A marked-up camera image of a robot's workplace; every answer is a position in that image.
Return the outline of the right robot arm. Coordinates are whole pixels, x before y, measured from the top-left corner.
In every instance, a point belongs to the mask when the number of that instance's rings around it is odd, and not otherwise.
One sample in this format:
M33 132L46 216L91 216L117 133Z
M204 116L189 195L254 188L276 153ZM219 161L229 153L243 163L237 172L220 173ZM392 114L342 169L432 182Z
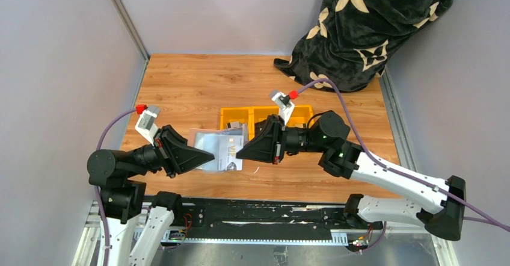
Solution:
M444 240L460 240L465 212L463 178L422 175L373 154L361 144L348 141L351 129L334 111L315 118L311 125L297 128L286 126L276 114L269 115L236 157L278 164L285 155L320 153L318 165L328 174L377 185L399 195L397 199L379 199L352 194L344 208L346 218L366 224L413 224Z

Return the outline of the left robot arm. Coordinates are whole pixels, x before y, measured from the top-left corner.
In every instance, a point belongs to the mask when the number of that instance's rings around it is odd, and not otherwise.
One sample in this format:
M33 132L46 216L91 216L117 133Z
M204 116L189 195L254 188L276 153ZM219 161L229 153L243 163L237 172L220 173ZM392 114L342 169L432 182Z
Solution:
M170 178L214 160L214 155L188 145L170 125L148 130L147 145L125 152L98 149L87 161L88 182L98 187L102 219L98 265L151 265L161 240L173 224L188 230L193 216L183 209L180 194L160 191L152 200L142 233L133 240L145 198L146 183L136 175L164 170Z

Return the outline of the beige leather card holder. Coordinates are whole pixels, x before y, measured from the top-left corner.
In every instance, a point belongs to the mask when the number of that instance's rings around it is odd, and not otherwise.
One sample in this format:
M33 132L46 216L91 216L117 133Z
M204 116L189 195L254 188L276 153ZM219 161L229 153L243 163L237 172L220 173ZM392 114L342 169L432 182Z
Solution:
M233 128L222 130L189 130L188 145L214 155L212 161L197 167L205 172L241 171L243 160L236 154L248 142L248 128L245 123L234 122Z

